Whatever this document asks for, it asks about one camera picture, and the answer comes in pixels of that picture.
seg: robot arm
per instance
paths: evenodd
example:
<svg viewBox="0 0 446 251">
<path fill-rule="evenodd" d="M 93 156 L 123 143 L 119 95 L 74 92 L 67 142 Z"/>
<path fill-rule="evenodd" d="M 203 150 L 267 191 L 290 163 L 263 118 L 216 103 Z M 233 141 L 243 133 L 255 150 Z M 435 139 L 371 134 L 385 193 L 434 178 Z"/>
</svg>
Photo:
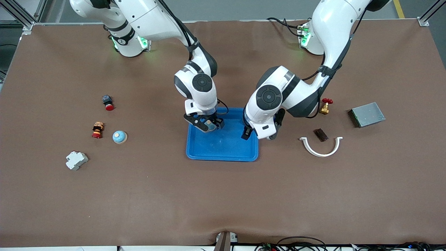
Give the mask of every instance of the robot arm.
<svg viewBox="0 0 446 251">
<path fill-rule="evenodd" d="M 382 0 L 322 0 L 311 21 L 301 28 L 302 47 L 313 54 L 324 54 L 323 64 L 311 84 L 301 80 L 283 66 L 268 69 L 257 84 L 244 112 L 245 130 L 242 138 L 248 139 L 252 130 L 257 137 L 274 139 L 281 126 L 284 110 L 293 117 L 308 117 L 317 111 L 321 95 L 350 48 L 354 21 L 371 2 Z M 275 99 L 270 99 L 273 91 Z"/>
<path fill-rule="evenodd" d="M 187 64 L 174 76 L 175 87 L 187 98 L 184 118 L 203 132 L 224 126 L 217 117 L 212 80 L 217 62 L 163 0 L 70 0 L 70 4 L 79 15 L 101 20 L 124 56 L 133 57 L 144 50 L 141 38 L 179 39 L 190 53 Z"/>
</svg>

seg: plastic tray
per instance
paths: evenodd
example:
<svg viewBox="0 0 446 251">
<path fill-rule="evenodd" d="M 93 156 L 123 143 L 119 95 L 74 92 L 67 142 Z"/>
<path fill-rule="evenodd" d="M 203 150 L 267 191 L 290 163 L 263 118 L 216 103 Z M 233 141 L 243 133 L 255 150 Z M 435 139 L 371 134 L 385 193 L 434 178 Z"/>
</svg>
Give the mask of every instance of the plastic tray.
<svg viewBox="0 0 446 251">
<path fill-rule="evenodd" d="M 226 108 L 218 108 L 218 113 Z M 252 162 L 259 156 L 259 140 L 253 133 L 248 140 L 243 134 L 243 108 L 229 108 L 220 115 L 225 126 L 221 130 L 204 133 L 189 124 L 186 155 L 190 159 Z"/>
</svg>

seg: gray metal box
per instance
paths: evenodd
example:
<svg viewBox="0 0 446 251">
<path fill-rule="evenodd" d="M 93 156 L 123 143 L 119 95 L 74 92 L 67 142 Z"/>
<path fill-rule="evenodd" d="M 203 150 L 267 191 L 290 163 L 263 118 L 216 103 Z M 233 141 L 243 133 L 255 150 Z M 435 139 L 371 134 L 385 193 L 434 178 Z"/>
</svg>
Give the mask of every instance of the gray metal box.
<svg viewBox="0 0 446 251">
<path fill-rule="evenodd" d="M 353 108 L 349 113 L 353 118 L 353 122 L 359 128 L 373 125 L 386 119 L 376 102 Z"/>
</svg>

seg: green led light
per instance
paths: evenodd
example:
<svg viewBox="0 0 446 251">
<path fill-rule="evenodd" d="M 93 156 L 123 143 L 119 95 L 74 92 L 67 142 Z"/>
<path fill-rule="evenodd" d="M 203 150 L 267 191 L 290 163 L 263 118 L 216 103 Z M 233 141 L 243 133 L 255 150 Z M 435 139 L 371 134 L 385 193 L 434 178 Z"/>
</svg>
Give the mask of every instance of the green led light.
<svg viewBox="0 0 446 251">
<path fill-rule="evenodd" d="M 116 45 L 115 39 L 114 39 L 114 38 L 111 38 L 111 40 L 113 41 L 113 44 L 115 45 L 115 49 L 116 49 L 117 51 L 119 51 L 118 46 Z"/>
<path fill-rule="evenodd" d="M 308 45 L 308 41 L 310 40 L 310 37 L 311 37 L 310 32 L 307 32 L 306 34 L 304 34 L 304 37 L 302 38 L 302 46 Z"/>
<path fill-rule="evenodd" d="M 140 37 L 140 36 L 138 36 L 138 39 L 139 39 L 139 42 L 140 42 L 141 47 L 142 47 L 143 49 L 145 49 L 145 48 L 148 47 L 147 39 L 142 38 L 142 37 Z"/>
</svg>

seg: white u-shaped bracket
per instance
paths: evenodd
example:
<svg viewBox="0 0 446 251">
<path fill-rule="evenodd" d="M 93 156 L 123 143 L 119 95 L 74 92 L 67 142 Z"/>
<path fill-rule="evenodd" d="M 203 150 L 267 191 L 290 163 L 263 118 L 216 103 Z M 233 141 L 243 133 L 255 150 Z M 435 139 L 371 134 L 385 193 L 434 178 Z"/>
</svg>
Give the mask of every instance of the white u-shaped bracket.
<svg viewBox="0 0 446 251">
<path fill-rule="evenodd" d="M 299 140 L 304 142 L 304 146 L 307 149 L 307 151 L 309 151 L 314 156 L 317 156 L 317 157 L 328 157 L 330 155 L 333 155 L 338 150 L 338 148 L 339 148 L 339 141 L 341 139 L 342 139 L 342 137 L 337 137 L 336 138 L 336 145 L 334 146 L 333 151 L 331 153 L 328 153 L 328 154 L 320 154 L 320 153 L 315 152 L 313 149 L 311 149 L 310 145 L 308 144 L 308 140 L 307 140 L 306 137 L 302 137 Z"/>
</svg>

